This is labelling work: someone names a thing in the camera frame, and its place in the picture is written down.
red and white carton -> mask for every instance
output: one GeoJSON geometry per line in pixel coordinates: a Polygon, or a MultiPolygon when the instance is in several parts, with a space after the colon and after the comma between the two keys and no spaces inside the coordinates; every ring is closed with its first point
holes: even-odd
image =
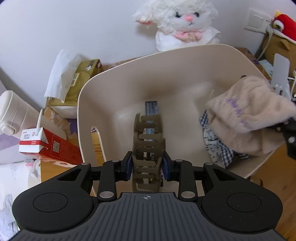
{"type": "Polygon", "coordinates": [[[73,165],[83,162],[79,147],[43,127],[22,131],[19,152],[38,159],[60,160],[73,165]]]}

gray ribbed panel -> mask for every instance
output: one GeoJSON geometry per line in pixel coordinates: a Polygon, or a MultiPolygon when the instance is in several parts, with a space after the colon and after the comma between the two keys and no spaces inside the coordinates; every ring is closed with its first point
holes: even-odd
{"type": "Polygon", "coordinates": [[[210,223],[194,203],[173,193],[123,193],[102,203],[82,225],[57,234],[19,232],[13,241],[283,241],[274,230],[261,234],[234,234],[210,223]]]}

checkered fabric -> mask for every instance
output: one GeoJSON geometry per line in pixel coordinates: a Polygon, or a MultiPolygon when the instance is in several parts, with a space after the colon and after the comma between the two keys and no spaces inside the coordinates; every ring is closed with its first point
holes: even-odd
{"type": "MultiPolygon", "coordinates": [[[[234,152],[233,150],[229,149],[226,145],[224,145],[219,138],[216,137],[216,135],[212,132],[212,130],[209,129],[209,118],[207,116],[207,111],[205,111],[201,116],[200,124],[204,129],[206,129],[207,134],[210,134],[210,136],[213,138],[211,141],[216,141],[216,143],[219,145],[220,153],[216,153],[216,154],[218,154],[218,156],[221,157],[222,165],[224,166],[224,168],[229,166],[234,156],[238,156],[242,160],[247,160],[251,157],[249,154],[241,154],[241,153],[234,152]]],[[[212,158],[213,157],[212,147],[207,146],[207,150],[209,152],[210,157],[212,158]]]]}

light switch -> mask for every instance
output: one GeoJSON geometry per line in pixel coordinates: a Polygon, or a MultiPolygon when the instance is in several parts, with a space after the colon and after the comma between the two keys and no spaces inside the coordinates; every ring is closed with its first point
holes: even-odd
{"type": "Polygon", "coordinates": [[[245,20],[245,29],[266,33],[266,27],[272,23],[273,18],[254,9],[249,9],[245,20]]]}
{"type": "Polygon", "coordinates": [[[262,17],[251,14],[248,21],[248,25],[254,28],[261,28],[263,21],[264,19],[262,17]]]}

beige fluffy cloth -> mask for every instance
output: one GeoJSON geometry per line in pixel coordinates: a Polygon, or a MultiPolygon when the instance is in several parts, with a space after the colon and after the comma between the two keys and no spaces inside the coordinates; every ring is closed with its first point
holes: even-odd
{"type": "Polygon", "coordinates": [[[271,128],[293,117],[296,106],[276,94],[266,79],[247,76],[206,103],[209,125],[219,139],[238,153],[265,155],[284,143],[271,128]]]}

